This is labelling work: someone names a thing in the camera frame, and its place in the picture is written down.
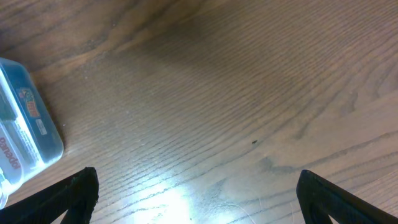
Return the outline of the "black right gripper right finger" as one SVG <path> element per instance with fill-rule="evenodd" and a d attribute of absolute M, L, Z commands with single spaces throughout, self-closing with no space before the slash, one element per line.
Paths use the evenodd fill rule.
<path fill-rule="evenodd" d="M 302 170 L 296 194 L 306 224 L 390 224 L 397 218 L 310 170 Z"/>

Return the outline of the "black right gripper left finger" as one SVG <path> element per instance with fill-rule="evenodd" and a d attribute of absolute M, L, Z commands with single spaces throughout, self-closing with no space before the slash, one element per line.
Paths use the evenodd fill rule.
<path fill-rule="evenodd" d="M 1 210 L 1 223 L 89 223 L 99 199 L 94 167 L 63 179 L 36 194 Z"/>

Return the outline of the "white Panadol box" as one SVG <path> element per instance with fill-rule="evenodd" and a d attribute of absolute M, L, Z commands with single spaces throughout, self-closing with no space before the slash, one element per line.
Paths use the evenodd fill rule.
<path fill-rule="evenodd" d="M 22 167 L 8 133 L 1 127 L 1 169 L 11 184 L 18 184 L 22 178 Z"/>

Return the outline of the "blue Kool Fever box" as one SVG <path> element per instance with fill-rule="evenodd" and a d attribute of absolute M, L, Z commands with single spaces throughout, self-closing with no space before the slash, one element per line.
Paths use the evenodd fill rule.
<path fill-rule="evenodd" d="M 14 121 L 2 121 L 29 164 L 48 163 L 56 145 L 52 121 L 29 74 L 21 67 L 1 69 L 1 89 L 14 110 Z"/>

